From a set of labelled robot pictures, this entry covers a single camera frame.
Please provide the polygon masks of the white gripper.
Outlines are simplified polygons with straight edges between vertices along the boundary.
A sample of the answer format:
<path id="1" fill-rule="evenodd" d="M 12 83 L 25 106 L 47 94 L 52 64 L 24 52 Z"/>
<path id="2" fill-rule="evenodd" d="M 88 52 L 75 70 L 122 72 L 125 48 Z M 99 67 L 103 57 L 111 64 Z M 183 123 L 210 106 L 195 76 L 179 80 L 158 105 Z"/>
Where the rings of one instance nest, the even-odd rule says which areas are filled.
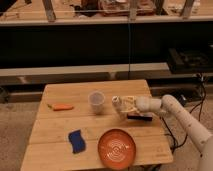
<path id="1" fill-rule="evenodd" d="M 121 111 L 121 113 L 127 114 L 128 119 L 151 121 L 153 113 L 157 115 L 162 113 L 162 102 L 157 98 L 122 96 L 122 100 L 128 103 L 135 103 L 135 106 Z"/>

